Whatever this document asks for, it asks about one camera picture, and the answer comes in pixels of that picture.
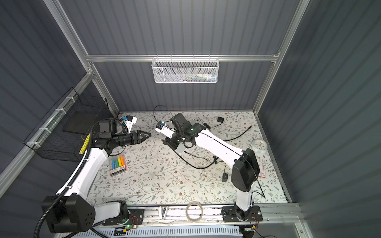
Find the white plastic grille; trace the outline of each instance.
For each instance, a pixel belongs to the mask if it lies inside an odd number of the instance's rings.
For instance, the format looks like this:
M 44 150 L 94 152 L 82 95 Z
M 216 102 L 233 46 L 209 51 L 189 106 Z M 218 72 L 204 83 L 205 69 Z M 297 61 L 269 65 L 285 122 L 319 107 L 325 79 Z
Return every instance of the white plastic grille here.
M 115 228 L 96 228 L 101 234 L 114 237 L 129 238 L 158 238 L 158 237 L 195 237 L 195 236 L 225 236 L 225 237 L 242 237 L 238 226 L 233 225 L 197 225 L 197 226 L 174 226 L 174 227 L 142 227 L 128 231 L 125 235 L 114 236 Z M 95 238 L 95 233 L 88 230 L 80 232 L 74 237 Z

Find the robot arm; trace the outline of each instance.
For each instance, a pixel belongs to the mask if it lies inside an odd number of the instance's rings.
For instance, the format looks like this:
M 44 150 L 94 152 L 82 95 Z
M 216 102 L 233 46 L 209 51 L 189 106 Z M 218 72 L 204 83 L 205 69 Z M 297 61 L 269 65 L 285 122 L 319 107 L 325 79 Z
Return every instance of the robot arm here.
M 81 162 L 56 195 L 69 188 L 59 202 L 46 215 L 46 223 L 52 233 L 83 232 L 93 224 L 108 218 L 122 216 L 128 217 L 125 202 L 110 202 L 102 205 L 91 206 L 86 202 L 88 191 L 98 173 L 101 165 L 107 160 L 112 150 L 118 146 L 140 144 L 151 136 L 150 133 L 140 130 L 131 131 L 136 123 L 136 117 L 127 116 L 121 122 L 122 132 L 117 132 L 116 119 L 99 122 L 99 131 L 93 135 L 90 153 L 85 152 Z M 72 178 L 77 178 L 68 186 Z M 44 199 L 42 209 L 45 212 L 52 204 L 55 196 Z
M 167 136 L 164 144 L 181 154 L 185 150 L 183 143 L 191 142 L 209 150 L 232 169 L 231 181 L 237 187 L 236 214 L 240 220 L 246 220 L 250 215 L 251 197 L 259 174 L 255 153 L 249 148 L 244 151 L 226 143 L 203 125 L 187 121 L 181 113 L 170 120 L 175 130 L 163 122 L 156 126 L 156 131 Z

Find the table surface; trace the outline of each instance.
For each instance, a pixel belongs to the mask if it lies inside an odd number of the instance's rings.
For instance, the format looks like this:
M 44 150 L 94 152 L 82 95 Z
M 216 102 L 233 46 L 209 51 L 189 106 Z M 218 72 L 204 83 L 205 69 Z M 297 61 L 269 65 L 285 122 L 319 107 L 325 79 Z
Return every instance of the table surface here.
M 127 204 L 188 204 L 198 201 L 201 204 L 234 203 L 237 189 L 231 183 L 231 169 L 228 181 L 222 182 L 225 163 L 220 162 L 207 169 L 194 169 L 182 161 L 168 146 L 163 145 L 164 135 L 155 131 L 156 121 L 153 113 L 131 112 L 138 121 L 132 130 L 142 130 L 152 133 L 145 142 L 127 146 L 123 151 L 127 170 L 110 176 L 108 162 L 105 162 L 94 180 L 87 201 L 90 204 L 102 204 L 107 201 L 125 200 Z M 169 112 L 155 113 L 158 120 L 168 120 Z M 231 139 L 243 133 L 249 126 L 252 128 L 238 139 L 229 141 L 231 145 L 245 150 L 250 147 L 252 140 L 261 138 L 252 112 L 184 112 L 189 121 L 201 119 L 210 126 L 215 126 L 217 117 L 224 117 L 221 126 L 211 129 L 211 132 L 221 139 Z M 115 148 L 113 154 L 122 148 Z M 213 161 L 213 154 L 195 146 L 187 152 L 198 157 Z M 201 167 L 208 165 L 204 159 L 194 158 L 183 153 L 181 155 L 189 163 Z M 286 203 L 286 197 L 280 186 L 278 176 L 268 152 L 256 154 L 259 166 L 265 170 L 265 178 L 259 178 L 266 199 L 254 193 L 255 203 Z

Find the colored marker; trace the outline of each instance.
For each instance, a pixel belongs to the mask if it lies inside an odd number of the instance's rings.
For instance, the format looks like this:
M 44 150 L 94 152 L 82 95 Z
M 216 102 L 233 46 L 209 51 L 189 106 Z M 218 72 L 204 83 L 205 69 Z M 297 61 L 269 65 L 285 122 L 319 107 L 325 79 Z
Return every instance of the colored marker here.
M 122 163 L 122 165 L 124 165 L 124 158 L 123 158 L 123 156 L 120 156 L 120 162 Z

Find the sticker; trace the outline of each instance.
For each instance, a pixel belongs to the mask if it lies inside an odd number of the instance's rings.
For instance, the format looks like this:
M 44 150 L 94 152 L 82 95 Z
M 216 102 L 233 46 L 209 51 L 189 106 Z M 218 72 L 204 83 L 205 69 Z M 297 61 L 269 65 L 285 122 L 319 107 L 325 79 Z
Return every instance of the sticker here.
M 262 178 L 266 177 L 266 175 L 264 174 L 264 167 L 263 166 L 259 167 L 259 175 L 258 175 L 258 177 L 262 177 Z

